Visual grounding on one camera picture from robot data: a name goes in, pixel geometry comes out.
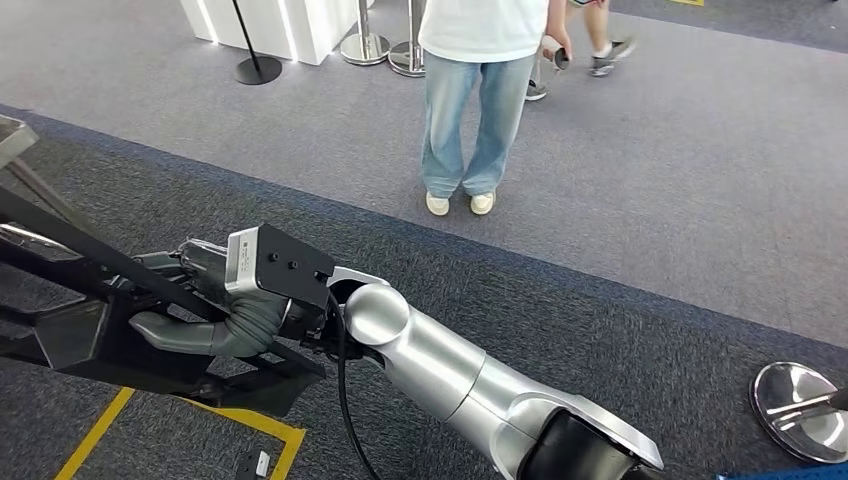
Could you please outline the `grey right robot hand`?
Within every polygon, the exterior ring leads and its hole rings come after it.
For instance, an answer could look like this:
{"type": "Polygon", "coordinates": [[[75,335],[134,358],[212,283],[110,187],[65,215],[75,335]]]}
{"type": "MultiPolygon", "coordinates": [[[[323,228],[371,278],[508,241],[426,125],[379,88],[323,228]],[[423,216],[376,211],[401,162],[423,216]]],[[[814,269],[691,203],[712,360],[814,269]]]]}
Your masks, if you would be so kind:
{"type": "MultiPolygon", "coordinates": [[[[233,297],[225,288],[227,249],[208,241],[188,239],[176,251],[188,283],[201,297],[230,314],[233,297]]],[[[226,321],[186,322],[167,314],[145,311],[130,325],[153,347],[182,354],[243,357],[246,348],[226,321]]]]}

